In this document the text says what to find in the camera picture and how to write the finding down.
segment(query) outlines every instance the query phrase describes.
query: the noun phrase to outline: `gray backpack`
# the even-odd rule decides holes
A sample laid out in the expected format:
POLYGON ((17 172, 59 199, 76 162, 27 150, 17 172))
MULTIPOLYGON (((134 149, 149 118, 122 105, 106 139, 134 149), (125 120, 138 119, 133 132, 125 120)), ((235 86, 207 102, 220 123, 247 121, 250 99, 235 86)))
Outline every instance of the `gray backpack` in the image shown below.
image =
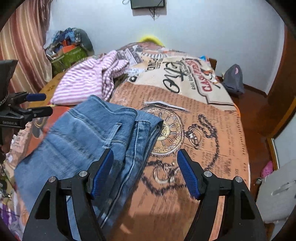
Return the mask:
POLYGON ((234 64, 225 72, 222 85, 229 94, 239 96, 244 93, 242 70, 238 64, 234 64))

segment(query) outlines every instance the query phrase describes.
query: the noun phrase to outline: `striped curtain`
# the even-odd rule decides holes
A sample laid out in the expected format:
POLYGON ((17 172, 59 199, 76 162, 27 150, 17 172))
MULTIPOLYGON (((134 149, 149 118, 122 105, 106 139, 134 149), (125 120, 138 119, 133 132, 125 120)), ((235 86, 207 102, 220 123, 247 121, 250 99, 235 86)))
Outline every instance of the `striped curtain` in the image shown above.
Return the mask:
POLYGON ((52 79, 43 45, 52 0, 25 0, 0 32, 0 59, 18 59, 9 92, 36 93, 52 79))

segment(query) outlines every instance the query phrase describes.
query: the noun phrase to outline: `watch face print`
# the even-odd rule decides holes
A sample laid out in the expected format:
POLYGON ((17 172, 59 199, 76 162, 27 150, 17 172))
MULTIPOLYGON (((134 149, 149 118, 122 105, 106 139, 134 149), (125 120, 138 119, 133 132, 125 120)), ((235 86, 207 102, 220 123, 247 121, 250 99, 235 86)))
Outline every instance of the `watch face print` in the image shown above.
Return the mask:
POLYGON ((147 106, 142 110, 164 120, 161 133, 151 154, 153 156, 168 156, 179 150, 184 138, 183 124, 179 116, 171 110, 156 106, 147 106))

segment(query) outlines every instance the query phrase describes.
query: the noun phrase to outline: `jeans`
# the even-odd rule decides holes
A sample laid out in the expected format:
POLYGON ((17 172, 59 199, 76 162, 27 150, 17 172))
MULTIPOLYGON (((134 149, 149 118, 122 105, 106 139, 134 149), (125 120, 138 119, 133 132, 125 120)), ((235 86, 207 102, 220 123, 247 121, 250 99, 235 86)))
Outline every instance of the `jeans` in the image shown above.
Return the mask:
MULTIPOLYGON (((32 210, 49 177, 61 180, 87 170, 110 148, 113 166, 100 197, 93 201, 98 222, 108 235, 142 174, 162 123, 154 115, 90 96, 64 113, 16 167, 15 180, 27 210, 32 210)), ((67 207, 73 238, 80 240, 72 198, 67 207)))

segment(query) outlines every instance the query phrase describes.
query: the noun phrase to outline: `bed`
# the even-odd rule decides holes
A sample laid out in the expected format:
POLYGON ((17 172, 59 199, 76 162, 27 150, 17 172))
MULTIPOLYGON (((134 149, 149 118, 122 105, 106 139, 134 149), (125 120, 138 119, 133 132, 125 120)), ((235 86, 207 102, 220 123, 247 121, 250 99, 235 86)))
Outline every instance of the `bed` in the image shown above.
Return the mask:
MULTIPOLYGON (((164 124, 134 193, 108 239, 181 241, 198 201, 190 197, 177 165, 179 149, 186 149, 193 160, 218 177, 241 176, 250 187, 239 111, 207 57, 196 58, 148 42, 124 46, 118 50, 118 57, 127 59, 130 68, 125 76, 115 80, 110 102, 157 115, 164 124)), ((58 74, 42 89, 47 94, 45 101, 31 103, 30 107, 48 105, 63 75, 58 74)), ((38 145, 50 125, 66 110, 55 107, 51 121, 38 119, 20 131, 4 164, 11 182, 18 162, 38 145)), ((10 215, 9 228, 21 240, 29 214, 18 193, 8 186, 10 197, 0 206, 9 213, 2 211, 2 215, 10 215)), ((222 213, 220 197, 211 240, 218 235, 222 213)))

